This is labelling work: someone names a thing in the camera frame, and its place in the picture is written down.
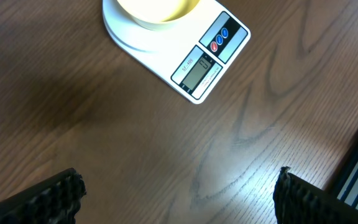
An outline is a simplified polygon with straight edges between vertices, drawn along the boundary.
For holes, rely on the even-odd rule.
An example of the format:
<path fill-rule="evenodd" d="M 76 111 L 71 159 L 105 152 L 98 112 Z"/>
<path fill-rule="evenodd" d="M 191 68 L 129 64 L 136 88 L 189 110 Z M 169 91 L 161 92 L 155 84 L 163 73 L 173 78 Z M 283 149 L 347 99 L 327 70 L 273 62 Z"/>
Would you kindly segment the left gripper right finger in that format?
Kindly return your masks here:
<path fill-rule="evenodd" d="M 280 168 L 273 191 L 278 224 L 358 224 L 358 210 Z"/>

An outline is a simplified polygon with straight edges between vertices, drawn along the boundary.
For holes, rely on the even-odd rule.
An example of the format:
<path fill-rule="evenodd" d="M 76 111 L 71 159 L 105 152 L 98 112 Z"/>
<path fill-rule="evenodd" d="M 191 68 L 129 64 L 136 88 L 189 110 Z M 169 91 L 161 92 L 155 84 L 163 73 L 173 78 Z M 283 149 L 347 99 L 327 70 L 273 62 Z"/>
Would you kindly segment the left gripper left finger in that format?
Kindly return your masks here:
<path fill-rule="evenodd" d="M 82 176 L 66 169 L 1 201 L 0 224 L 74 224 L 85 195 Z"/>

